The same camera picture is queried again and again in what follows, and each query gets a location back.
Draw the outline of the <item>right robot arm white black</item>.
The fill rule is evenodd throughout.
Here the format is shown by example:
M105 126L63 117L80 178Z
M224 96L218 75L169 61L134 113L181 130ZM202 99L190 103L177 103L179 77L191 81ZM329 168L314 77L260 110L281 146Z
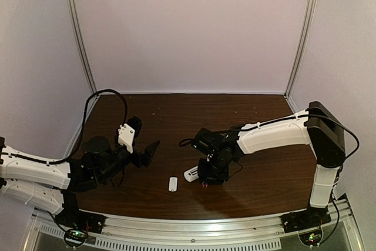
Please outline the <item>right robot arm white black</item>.
M344 128L318 101L311 102L306 110L272 121L248 123L223 131L201 128L190 146L205 157L183 176L188 182L198 179L204 186L222 184L230 179L231 162L258 151L290 145L310 146L317 162L308 211L301 215L301 223L311 229L323 220L346 159Z

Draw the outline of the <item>white remote control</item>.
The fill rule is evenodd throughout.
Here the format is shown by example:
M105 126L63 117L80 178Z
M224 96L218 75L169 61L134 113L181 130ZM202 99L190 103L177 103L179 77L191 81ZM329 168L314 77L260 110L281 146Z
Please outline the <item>white remote control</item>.
M184 176L184 179L187 182L193 182L193 181L197 180L199 178L199 176L198 176L198 166L195 166L193 168L186 170L184 172L183 176Z

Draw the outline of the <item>white battery cover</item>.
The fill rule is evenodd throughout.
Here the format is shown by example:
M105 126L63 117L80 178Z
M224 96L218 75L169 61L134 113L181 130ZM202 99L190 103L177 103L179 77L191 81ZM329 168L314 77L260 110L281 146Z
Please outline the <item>white battery cover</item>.
M178 178L175 176L172 176L169 178L169 185L168 185L168 191L169 192L176 192L178 188Z

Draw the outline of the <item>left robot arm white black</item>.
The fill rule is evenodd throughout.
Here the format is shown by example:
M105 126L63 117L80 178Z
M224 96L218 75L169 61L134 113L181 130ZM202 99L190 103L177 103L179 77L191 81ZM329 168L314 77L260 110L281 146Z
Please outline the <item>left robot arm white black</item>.
M157 140L139 152L133 140L119 138L112 148L108 138L95 136L83 145L79 159L35 159L10 146L1 148L1 194L9 195L58 215L72 230L85 221L79 213L77 193L107 185L129 164L148 167L160 142Z

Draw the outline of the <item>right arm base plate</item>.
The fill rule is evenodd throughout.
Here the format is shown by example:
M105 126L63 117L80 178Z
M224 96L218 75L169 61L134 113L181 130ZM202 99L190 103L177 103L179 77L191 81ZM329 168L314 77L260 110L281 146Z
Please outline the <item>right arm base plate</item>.
M290 212L280 216L284 233L319 227L330 223L331 216L327 208L307 208L299 212Z

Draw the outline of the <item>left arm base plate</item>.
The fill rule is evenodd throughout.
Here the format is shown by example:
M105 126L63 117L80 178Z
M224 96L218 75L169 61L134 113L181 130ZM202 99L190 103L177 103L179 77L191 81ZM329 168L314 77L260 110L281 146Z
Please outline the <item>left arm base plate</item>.
M101 214L65 208L55 215L58 224L91 233L102 233L106 217Z

